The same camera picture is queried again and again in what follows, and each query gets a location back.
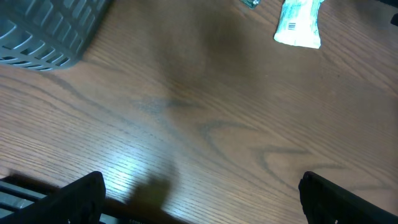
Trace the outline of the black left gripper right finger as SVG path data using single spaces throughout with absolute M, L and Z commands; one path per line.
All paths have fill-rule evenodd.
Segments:
M 397 224 L 396 215 L 312 171 L 304 173 L 298 189 L 309 224 Z

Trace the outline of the light green wipes pack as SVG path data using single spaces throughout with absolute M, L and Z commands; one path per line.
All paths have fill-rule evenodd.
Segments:
M 285 0 L 274 40 L 286 45 L 319 49 L 318 11 L 323 0 Z

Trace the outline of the grey plastic shopping basket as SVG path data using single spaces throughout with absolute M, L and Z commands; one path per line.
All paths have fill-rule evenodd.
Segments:
M 1 0 L 1 64 L 33 71 L 78 63 L 110 0 Z

